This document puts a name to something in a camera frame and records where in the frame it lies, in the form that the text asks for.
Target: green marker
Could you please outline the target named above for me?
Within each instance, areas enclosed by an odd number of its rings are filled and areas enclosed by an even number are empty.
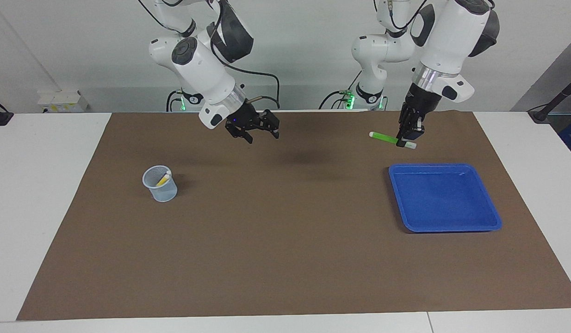
[[[380,134],[380,133],[376,133],[375,131],[371,131],[371,132],[370,132],[370,137],[371,137],[372,139],[377,139],[377,140],[381,140],[381,141],[384,141],[384,142],[392,143],[393,145],[396,145],[396,143],[398,142],[398,139],[397,139],[396,137],[392,137],[392,136],[388,136],[388,135],[383,135],[383,134]],[[415,149],[415,148],[417,148],[417,143],[407,141],[407,142],[405,142],[404,146],[405,146],[406,148]]]

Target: blue bin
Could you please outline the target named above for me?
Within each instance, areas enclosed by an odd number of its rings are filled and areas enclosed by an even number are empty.
[[[389,175],[403,223],[413,232],[482,232],[502,227],[471,165],[395,164]]]

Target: transparent cup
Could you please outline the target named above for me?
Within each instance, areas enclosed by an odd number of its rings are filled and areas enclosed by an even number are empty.
[[[157,202],[169,202],[176,196],[177,188],[170,170],[167,166],[156,165],[143,174],[142,183],[150,190]],[[161,186],[156,186],[166,174],[170,174],[170,179]]]

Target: green indicator light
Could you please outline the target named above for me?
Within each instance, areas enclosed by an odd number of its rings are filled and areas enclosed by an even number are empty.
[[[350,95],[349,99],[347,100],[347,103],[345,104],[345,108],[347,110],[351,110],[354,108],[354,103],[355,103],[355,96]]]

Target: yellow marker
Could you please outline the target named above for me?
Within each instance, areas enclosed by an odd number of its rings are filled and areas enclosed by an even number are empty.
[[[171,179],[171,175],[169,174],[164,175],[164,177],[162,177],[162,179],[158,182],[158,184],[156,184],[156,187],[164,185],[165,183],[167,183],[169,179]]]

